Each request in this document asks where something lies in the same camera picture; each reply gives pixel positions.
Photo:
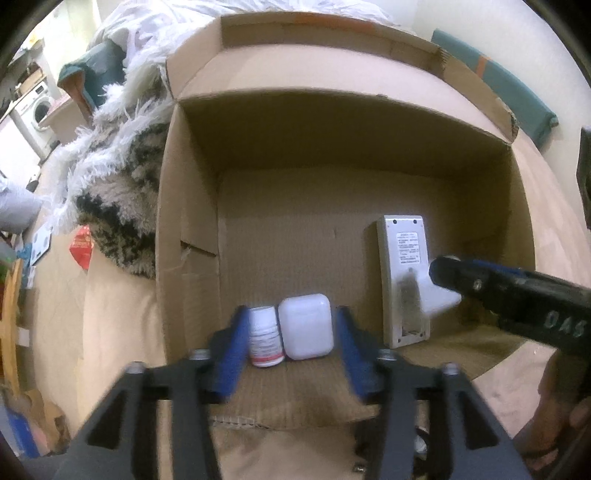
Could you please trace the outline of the person right hand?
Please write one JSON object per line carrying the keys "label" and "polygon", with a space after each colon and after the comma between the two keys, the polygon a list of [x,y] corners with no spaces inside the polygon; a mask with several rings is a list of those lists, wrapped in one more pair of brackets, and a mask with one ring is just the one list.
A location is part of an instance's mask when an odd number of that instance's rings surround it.
{"label": "person right hand", "polygon": [[590,362],[557,350],[548,361],[532,419],[514,438],[530,474],[543,478],[558,462],[561,443],[590,421]]}

